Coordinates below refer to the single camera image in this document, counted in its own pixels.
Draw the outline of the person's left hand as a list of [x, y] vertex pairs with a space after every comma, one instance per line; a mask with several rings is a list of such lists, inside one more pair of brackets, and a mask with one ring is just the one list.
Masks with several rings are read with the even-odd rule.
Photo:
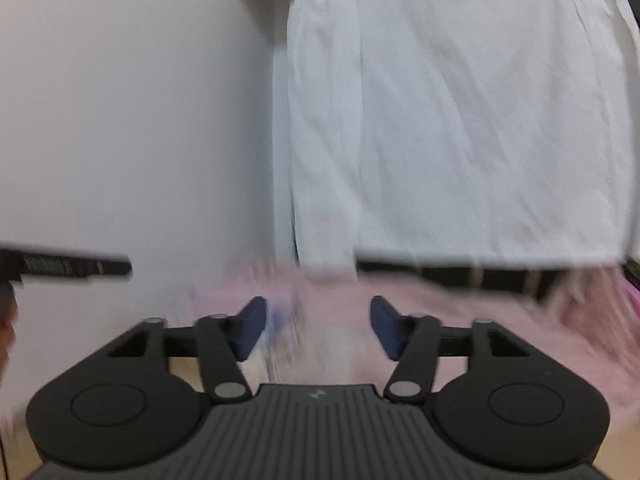
[[15, 341], [14, 324], [17, 317], [15, 292], [10, 283], [1, 285], [0, 308], [0, 376], [3, 376]]

